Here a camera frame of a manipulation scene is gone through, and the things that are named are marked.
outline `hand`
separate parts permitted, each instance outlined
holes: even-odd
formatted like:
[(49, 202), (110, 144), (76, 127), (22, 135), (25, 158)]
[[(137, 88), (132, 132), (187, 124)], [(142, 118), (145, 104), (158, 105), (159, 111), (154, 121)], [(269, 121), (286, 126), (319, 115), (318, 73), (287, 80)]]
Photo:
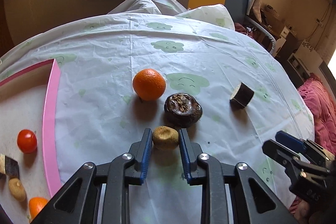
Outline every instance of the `hand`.
[(321, 212), (316, 212), (312, 215), (309, 204), (304, 200), (301, 201), (294, 214), (294, 218), (299, 224), (320, 224), (321, 216)]

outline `dark brown mushroom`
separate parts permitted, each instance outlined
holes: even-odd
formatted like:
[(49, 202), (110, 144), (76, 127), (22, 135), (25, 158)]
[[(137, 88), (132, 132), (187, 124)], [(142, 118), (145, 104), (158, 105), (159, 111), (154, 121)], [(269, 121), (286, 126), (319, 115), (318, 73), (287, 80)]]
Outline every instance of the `dark brown mushroom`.
[(164, 105), (166, 118), (173, 125), (188, 128), (202, 116), (203, 110), (196, 99), (187, 93), (170, 95)]

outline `small potato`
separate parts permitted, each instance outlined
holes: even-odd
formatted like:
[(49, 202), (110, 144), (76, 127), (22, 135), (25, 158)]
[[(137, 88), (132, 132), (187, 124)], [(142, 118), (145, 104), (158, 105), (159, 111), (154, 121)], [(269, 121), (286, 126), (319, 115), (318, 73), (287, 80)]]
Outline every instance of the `small potato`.
[(152, 135), (154, 145), (160, 150), (173, 150), (179, 146), (179, 133), (170, 127), (157, 127)]
[(17, 178), (10, 179), (8, 181), (9, 191), (12, 196), (19, 202), (22, 202), (26, 199), (26, 191), (23, 187), (21, 181)]

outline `pink ruffled bedding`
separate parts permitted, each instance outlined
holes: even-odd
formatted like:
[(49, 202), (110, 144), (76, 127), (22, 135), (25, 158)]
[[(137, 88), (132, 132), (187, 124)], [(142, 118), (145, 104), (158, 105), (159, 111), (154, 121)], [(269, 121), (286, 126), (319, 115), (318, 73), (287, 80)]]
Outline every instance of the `pink ruffled bedding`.
[[(314, 116), (315, 142), (334, 155), (336, 154), (336, 105), (325, 89), (321, 79), (310, 74), (310, 78), (298, 88), (306, 106)], [(296, 197), (289, 208), (294, 214), (301, 199)]]

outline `blue gripper pad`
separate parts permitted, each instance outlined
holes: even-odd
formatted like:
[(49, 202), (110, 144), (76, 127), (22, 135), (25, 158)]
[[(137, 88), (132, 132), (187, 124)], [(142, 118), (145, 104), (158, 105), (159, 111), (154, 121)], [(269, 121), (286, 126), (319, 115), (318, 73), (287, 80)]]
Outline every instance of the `blue gripper pad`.
[(142, 161), (141, 161), (141, 170), (140, 170), (141, 185), (144, 183), (147, 177), (148, 165), (149, 165), (149, 160), (150, 160), (151, 152), (152, 152), (152, 130), (150, 130), (149, 128), (145, 130), (149, 130), (149, 132), (147, 133), (147, 135), (144, 134), (143, 138), (145, 139), (141, 140), (141, 142), (143, 141), (146, 142), (146, 145), (144, 147), (143, 154), (142, 154)]
[(190, 160), (189, 160), (189, 155), (188, 155), (187, 148), (185, 145), (184, 136), (181, 130), (179, 131), (179, 137), (180, 137), (179, 147), (180, 147), (180, 153), (181, 153), (184, 178), (187, 180), (187, 183), (189, 184), (191, 181)]
[(305, 144), (298, 138), (284, 131), (279, 131), (275, 135), (275, 140), (296, 153), (303, 154), (305, 152)]

